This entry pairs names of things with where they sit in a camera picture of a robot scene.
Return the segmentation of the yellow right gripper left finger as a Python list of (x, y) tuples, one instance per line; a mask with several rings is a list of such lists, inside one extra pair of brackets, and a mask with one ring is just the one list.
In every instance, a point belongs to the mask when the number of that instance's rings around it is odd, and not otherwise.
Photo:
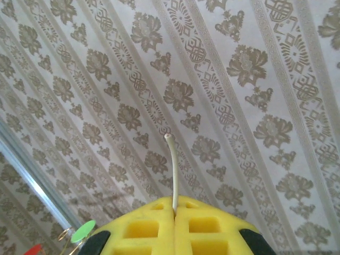
[(163, 197), (99, 227), (81, 254), (174, 254), (172, 198)]

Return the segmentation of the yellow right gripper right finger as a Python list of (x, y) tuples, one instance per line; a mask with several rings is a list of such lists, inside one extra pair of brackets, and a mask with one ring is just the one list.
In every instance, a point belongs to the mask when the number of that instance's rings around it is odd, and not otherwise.
[(179, 255), (276, 254), (251, 223), (187, 196), (179, 196), (174, 225)]

